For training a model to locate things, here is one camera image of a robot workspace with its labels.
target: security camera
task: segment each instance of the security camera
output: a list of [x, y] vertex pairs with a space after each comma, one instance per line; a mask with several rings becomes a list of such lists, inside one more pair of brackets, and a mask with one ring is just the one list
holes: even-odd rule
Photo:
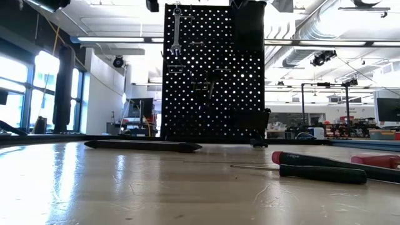
[[121, 68], [124, 65], [124, 59], [122, 56], [116, 56], [112, 65], [115, 68]]

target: pegboard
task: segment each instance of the pegboard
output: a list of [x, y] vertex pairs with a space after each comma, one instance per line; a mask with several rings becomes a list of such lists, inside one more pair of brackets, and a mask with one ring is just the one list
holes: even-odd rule
[[[176, 7], [165, 7], [161, 137], [263, 137], [263, 130], [237, 128], [233, 114], [264, 110], [264, 52], [234, 49], [231, 7], [178, 5], [181, 55], [174, 55]], [[218, 80], [205, 102], [212, 75]]]

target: wooden table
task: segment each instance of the wooden table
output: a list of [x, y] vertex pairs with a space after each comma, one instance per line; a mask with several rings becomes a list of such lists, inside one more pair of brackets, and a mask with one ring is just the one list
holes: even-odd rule
[[349, 161], [331, 146], [204, 145], [196, 154], [89, 149], [81, 142], [0, 149], [0, 224], [399, 224], [400, 186], [346, 185], [233, 169], [273, 151]]

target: ceiling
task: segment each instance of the ceiling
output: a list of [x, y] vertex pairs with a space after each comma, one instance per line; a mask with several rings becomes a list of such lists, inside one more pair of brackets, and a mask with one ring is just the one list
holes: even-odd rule
[[[163, 37], [164, 5], [176, 1], [159, 0], [159, 12], [149, 12], [145, 0], [71, 0], [71, 4], [54, 14], [42, 12], [52, 22], [71, 36], [117, 36], [117, 37]], [[181, 4], [192, 5], [228, 5], [229, 0], [181, 0]], [[265, 36], [270, 39], [289, 39], [301, 26], [308, 23], [308, 18], [325, 0], [294, 0], [294, 13], [279, 12], [272, 4], [267, 4], [264, 18]], [[400, 6], [398, 0], [383, 0], [379, 7], [390, 7], [389, 15], [381, 18], [380, 12], [346, 12], [338, 13], [325, 19], [324, 30], [343, 30], [338, 39], [397, 39], [400, 36]], [[121, 49], [144, 49], [146, 60], [152, 65], [149, 68], [151, 82], [159, 83], [162, 78], [163, 59], [161, 44], [97, 44], [99, 57], [110, 63]], [[280, 47], [266, 47], [266, 63], [275, 60]], [[282, 68], [282, 64], [273, 64], [266, 68], [266, 83], [300, 85], [305, 82], [329, 81], [340, 82], [351, 78], [359, 70], [370, 79], [374, 71], [400, 58], [400, 49], [376, 48], [336, 48], [338, 57], [324, 66], [310, 65], [313, 56], [301, 61], [292, 69]], [[129, 63], [135, 53], [125, 54]], [[358, 75], [363, 85], [375, 85], [374, 82]]]

